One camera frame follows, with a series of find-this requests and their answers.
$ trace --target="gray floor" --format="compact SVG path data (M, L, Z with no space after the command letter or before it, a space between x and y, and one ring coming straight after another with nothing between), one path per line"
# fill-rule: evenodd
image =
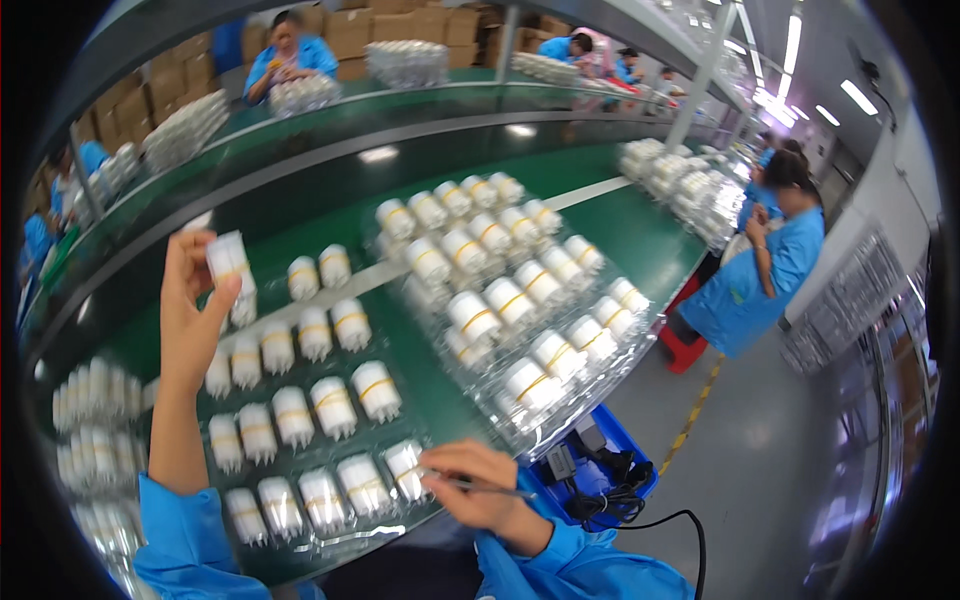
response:
M801 597L808 539L831 475L835 411L780 358L771 330L745 355L726 359L684 445L647 507L647 523L692 510L706 530L709 600ZM660 467L683 429L719 353L685 374L664 367L654 347L607 405ZM649 530L621 532L618 548L697 577L696 530L685 516Z

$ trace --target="wall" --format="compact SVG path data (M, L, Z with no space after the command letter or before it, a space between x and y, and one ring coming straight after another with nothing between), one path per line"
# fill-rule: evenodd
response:
M905 172L904 177L898 170ZM930 146L920 116L910 105L900 116L896 135L890 133L889 123L884 126L850 203L827 235L817 266L786 307L786 320L795 323L802 316L871 223L882 227L903 269L912 271L926 251L928 223L935 220L940 206Z

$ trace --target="woman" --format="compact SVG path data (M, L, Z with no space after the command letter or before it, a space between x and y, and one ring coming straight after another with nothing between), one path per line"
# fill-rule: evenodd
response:
M188 231L171 236L167 246L160 289L160 382L150 465L140 474L141 521L148 545L139 549L133 566L164 598L266 600L267 588L240 575L232 558L220 495L209 487L197 424L197 392L217 348L220 324L241 285L239 276L227 278L204 311L197 310L197 296L210 287L204 247L215 237L212 231ZM420 463L437 472L469 476L481 486L516 487L513 459L473 440L425 450ZM693 597L693 588L667 564L614 549L613 531L589 534L543 518L513 496L464 492L434 476L422 481L454 518L479 530L474 548L484 579L476 597ZM312 582L300 584L298 592L300 597L323 597Z
M624 48L619 51L620 58L617 59L615 75L624 84L636 85L643 79L643 70L636 71L636 62L640 54L633 48Z
M684 344L703 336L735 358L777 321L813 270L824 243L820 194L797 155L777 151L770 164L781 161L784 168L771 172L767 184L777 190L782 227L768 231L760 214L748 219L744 232L751 248L671 313L670 329Z
M296 12L283 11L274 18L270 46L257 55L244 85L243 98L247 104L254 106L263 102L276 84L319 73L337 77L340 63L333 58L326 42L303 35L302 26Z

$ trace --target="yellow rubber band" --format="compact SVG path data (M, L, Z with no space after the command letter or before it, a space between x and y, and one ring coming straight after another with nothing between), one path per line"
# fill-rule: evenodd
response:
M381 385L381 384L384 384L384 383L389 383L389 384L393 385L394 380L391 379L390 377L387 377L386 379L380 379L379 381L374 381L372 384L370 384L370 386L369 386L366 390L363 391L362 394L360 394L360 396L359 396L357 399L359 399L361 402L363 402L363 397L367 395L367 392L369 392L370 390L372 390L372 389L375 388L376 386Z
M467 321L467 324L464 325L464 327L460 330L460 332L461 332L461 333L467 333L467 327L471 326L471 325L473 324L473 322L476 321L477 319L479 319L480 317L483 317L484 315L489 315L489 314L490 314L490 309L489 309L489 308L484 308L483 310L481 310L481 311L478 312L477 314L473 315L473 317L471 317L470 320Z
M527 386L526 390L520 392L520 395L516 397L516 401L520 402L521 400L523 400L523 397L527 395L527 392L529 392L530 390L533 390L537 386L537 384L542 382L544 379L546 379L546 377L547 377L546 373L544 373L540 377L537 377L533 383Z
M336 324L334 324L333 328L336 329L337 327L340 326L342 322L346 321L347 319L363 319L364 321L367 321L369 323L369 320L367 319L367 315L363 313L350 313L346 315L343 319L338 321Z

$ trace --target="ceiling light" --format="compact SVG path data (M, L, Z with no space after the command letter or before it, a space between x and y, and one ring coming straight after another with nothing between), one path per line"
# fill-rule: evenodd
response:
M723 40L723 45L727 46L737 54L742 54L744 56L747 54L747 50L743 46L736 42L730 41L729 39Z
M517 137L533 137L537 134L537 130L529 125L508 125L505 129Z
M793 75L797 66L797 51L800 49L800 18L794 14L790 17L790 26L786 33L786 58L783 59L783 70Z
M843 88L847 95L853 98L853 101L857 103L858 106L863 108L863 111L867 114L874 115L879 112L874 106L874 103L867 100L867 97L863 95L863 92L860 91L860 88L853 84L849 79L844 80L840 87Z
M400 154L400 151L396 149L396 146L380 146L379 148L365 150L358 156L364 162L369 163L378 162L380 160L389 160L398 154Z
M836 127L840 126L840 121L837 121L837 118L832 114L830 114L829 110L827 110L826 108L823 108L820 105L817 105L817 111L820 112L820 114L824 115L824 118L827 119L834 126Z
M793 81L793 78L784 73L780 76L780 89L777 90L778 98L786 98L786 93L790 91L790 82Z

